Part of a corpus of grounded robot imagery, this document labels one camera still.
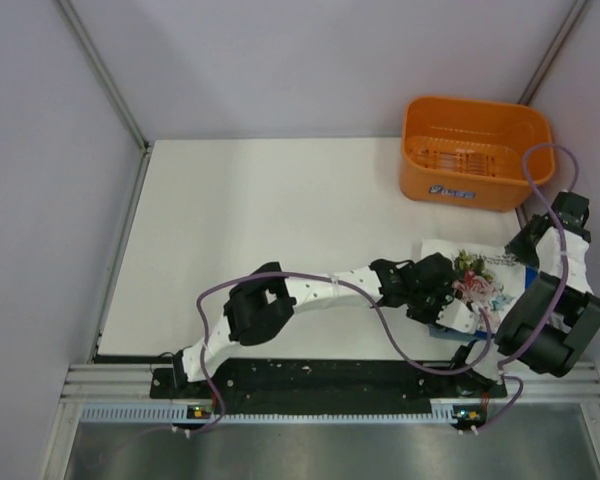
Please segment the white floral t shirt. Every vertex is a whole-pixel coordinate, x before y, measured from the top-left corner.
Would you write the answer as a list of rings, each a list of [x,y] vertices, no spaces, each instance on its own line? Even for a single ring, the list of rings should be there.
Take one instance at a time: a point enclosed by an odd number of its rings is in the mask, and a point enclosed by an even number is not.
[[[421,246],[421,256],[426,257],[433,253],[440,253],[451,260],[455,275],[455,281],[452,284],[453,288],[454,284],[460,280],[461,272],[467,269],[471,269],[476,273],[491,270],[500,277],[501,282],[505,282],[505,271],[515,268],[526,268],[512,256],[507,255],[505,249],[502,247],[472,243],[454,243],[446,240],[424,240]],[[492,331],[484,310],[481,311],[481,315],[485,320],[487,331]]]

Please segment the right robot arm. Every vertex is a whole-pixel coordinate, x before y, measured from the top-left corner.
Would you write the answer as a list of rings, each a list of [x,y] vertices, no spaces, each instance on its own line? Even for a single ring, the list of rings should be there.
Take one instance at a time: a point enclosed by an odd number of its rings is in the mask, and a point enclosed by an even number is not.
[[[600,297],[586,278],[589,200],[561,191],[545,206],[546,213],[534,215],[504,247],[533,277],[499,325],[491,325],[476,300],[468,302],[487,328],[483,338],[489,341],[489,353],[478,359],[480,341],[457,350],[446,380],[461,397],[488,394],[516,361],[536,374],[562,378],[600,328]]]

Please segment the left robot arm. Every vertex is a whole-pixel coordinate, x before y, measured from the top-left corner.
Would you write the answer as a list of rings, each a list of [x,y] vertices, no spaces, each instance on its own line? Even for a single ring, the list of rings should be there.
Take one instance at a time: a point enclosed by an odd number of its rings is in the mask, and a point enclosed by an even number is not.
[[[453,262],[440,253],[420,261],[377,259],[370,265],[335,274],[285,271],[278,262],[203,291],[196,308],[202,339],[173,357],[172,384],[196,396],[217,369],[240,347],[275,338],[295,315],[345,306],[376,311],[406,309],[409,319],[435,325],[461,306],[454,289]]]

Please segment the folded blue t shirt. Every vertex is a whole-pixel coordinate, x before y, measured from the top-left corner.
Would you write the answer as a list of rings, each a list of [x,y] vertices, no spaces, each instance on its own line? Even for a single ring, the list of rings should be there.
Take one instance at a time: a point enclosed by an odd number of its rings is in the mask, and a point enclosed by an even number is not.
[[[505,316],[512,309],[513,304],[531,285],[536,276],[537,273],[533,269],[515,268],[505,271],[505,282],[501,282],[500,277],[491,270],[480,273],[476,273],[471,269],[462,271],[461,278],[454,284],[454,288],[459,293],[459,300],[475,302],[478,305],[482,320],[479,330],[470,335],[434,324],[428,327],[429,335],[433,338],[456,341],[485,340],[487,327],[481,311],[485,311],[488,324],[492,332],[496,333]]]

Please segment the orange plastic basket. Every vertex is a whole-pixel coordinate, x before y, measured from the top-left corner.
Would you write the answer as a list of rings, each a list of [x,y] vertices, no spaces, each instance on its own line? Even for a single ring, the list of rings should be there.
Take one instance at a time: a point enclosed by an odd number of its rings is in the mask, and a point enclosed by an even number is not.
[[[400,189],[416,201],[512,211],[531,195],[523,155],[551,141],[548,120],[528,106],[418,97],[403,118]]]

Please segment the right aluminium corner post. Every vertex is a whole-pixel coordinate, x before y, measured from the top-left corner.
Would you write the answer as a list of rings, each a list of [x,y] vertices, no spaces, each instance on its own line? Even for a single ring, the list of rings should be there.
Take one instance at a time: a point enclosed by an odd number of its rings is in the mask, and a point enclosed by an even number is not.
[[[556,60],[568,43],[570,37],[577,29],[578,25],[584,20],[587,11],[592,5],[591,0],[572,1],[564,19],[558,30],[552,37],[545,52],[543,53],[538,65],[522,91],[517,103],[519,105],[530,106],[544,81],[551,72]]]

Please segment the aluminium corner post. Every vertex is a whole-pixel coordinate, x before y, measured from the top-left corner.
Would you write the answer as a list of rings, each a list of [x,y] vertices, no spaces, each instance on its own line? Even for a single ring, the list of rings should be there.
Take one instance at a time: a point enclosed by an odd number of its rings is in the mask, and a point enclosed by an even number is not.
[[[73,36],[87,66],[91,70],[125,131],[137,149],[142,154],[146,153],[149,149],[150,142],[147,140],[139,123],[131,112],[128,103],[124,99],[117,82],[74,3],[69,0],[54,0],[53,4],[57,8],[62,20],[65,22],[70,34]]]
[[[519,105],[530,106],[544,81],[551,72],[556,60],[568,43],[570,37],[577,29],[578,25],[584,20],[587,11],[592,5],[591,0],[572,1],[564,19],[558,30],[552,37],[545,52],[543,53],[538,65],[522,91],[517,103]]]

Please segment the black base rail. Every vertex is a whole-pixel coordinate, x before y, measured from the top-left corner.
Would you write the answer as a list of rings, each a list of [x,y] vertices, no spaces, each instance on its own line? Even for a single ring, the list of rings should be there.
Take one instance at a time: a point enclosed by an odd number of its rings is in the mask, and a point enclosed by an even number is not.
[[[433,399],[506,396],[502,385],[431,375],[397,360],[231,358],[212,380],[230,415],[420,414]]]

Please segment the left aluminium corner post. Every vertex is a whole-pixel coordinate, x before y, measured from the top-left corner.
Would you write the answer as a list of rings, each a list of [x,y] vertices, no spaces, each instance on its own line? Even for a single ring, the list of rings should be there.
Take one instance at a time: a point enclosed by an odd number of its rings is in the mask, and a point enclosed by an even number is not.
[[[54,0],[53,4],[57,8],[62,20],[65,22],[70,34],[73,36],[87,66],[91,70],[125,131],[137,149],[142,154],[146,153],[149,149],[150,142],[147,140],[139,123],[131,112],[128,103],[124,99],[117,82],[74,3],[69,0]]]

